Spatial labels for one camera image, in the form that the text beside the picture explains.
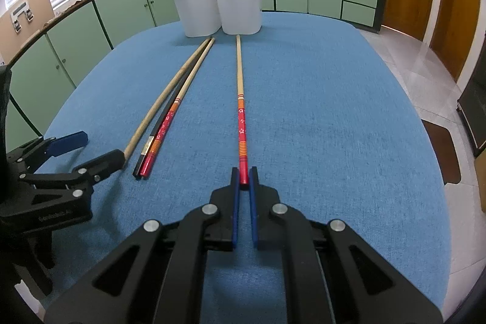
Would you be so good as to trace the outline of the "black glass oven cabinet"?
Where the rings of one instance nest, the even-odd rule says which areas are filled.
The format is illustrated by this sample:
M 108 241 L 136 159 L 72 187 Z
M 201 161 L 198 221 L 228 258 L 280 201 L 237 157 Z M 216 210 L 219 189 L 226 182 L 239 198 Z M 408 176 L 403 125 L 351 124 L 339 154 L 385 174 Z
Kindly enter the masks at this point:
M 485 43 L 470 80 L 457 102 L 457 112 L 469 137 L 474 157 L 485 150 L 486 137 L 486 69 Z

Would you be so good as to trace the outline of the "red orange patterned chopstick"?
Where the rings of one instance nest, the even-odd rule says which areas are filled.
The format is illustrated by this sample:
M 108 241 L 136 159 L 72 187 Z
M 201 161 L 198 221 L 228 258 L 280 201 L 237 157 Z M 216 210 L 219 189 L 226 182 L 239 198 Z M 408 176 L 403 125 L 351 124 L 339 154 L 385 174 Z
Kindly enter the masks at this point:
M 245 125 L 245 95 L 242 64 L 242 46 L 240 35 L 236 36 L 236 88 L 240 184 L 244 187 L 247 187 L 249 185 L 248 154 Z

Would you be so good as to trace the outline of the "green lower kitchen cabinets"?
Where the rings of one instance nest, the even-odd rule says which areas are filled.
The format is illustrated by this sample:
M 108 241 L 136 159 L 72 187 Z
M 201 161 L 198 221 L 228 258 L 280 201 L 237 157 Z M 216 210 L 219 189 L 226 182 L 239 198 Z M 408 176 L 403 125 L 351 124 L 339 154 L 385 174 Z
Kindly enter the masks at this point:
M 381 29 L 386 0 L 261 0 L 266 12 L 298 12 Z M 10 57 L 15 67 L 6 118 L 12 151 L 42 136 L 70 94 L 118 44 L 147 29 L 172 25 L 173 0 L 83 0 L 45 24 Z

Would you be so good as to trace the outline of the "brown stool seat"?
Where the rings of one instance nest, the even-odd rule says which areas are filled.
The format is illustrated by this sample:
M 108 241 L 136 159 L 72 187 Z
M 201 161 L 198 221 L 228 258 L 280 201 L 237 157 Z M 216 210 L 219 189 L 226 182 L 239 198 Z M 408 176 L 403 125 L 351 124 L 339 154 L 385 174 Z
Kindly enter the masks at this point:
M 460 165 L 449 130 L 435 123 L 422 120 L 433 146 L 444 184 L 458 184 L 461 181 Z

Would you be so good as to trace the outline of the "cardboard box with labels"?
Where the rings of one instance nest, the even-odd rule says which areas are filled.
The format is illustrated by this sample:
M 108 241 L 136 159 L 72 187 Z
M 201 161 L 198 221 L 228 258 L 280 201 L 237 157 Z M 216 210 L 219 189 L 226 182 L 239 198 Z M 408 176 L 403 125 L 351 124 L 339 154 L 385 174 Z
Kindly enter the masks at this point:
M 3 63 L 10 63 L 22 47 L 53 18 L 50 0 L 15 2 L 1 16 L 0 49 Z

